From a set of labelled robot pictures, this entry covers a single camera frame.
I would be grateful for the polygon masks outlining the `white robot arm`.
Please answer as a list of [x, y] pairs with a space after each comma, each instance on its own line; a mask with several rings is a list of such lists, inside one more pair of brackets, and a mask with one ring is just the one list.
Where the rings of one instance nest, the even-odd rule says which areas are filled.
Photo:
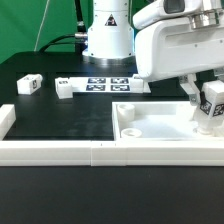
[[93, 0], [83, 58], [97, 64], [136, 62], [146, 82], [173, 77], [200, 104], [195, 73], [224, 67], [221, 0], [154, 0], [133, 17], [128, 0]]

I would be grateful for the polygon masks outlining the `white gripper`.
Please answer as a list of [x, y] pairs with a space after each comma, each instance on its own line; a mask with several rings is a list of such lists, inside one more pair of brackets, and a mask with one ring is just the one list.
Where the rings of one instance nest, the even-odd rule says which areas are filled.
[[155, 0], [133, 16], [133, 25], [140, 77], [153, 82], [181, 76], [190, 103], [199, 105], [197, 78], [191, 73], [224, 66], [221, 0]]

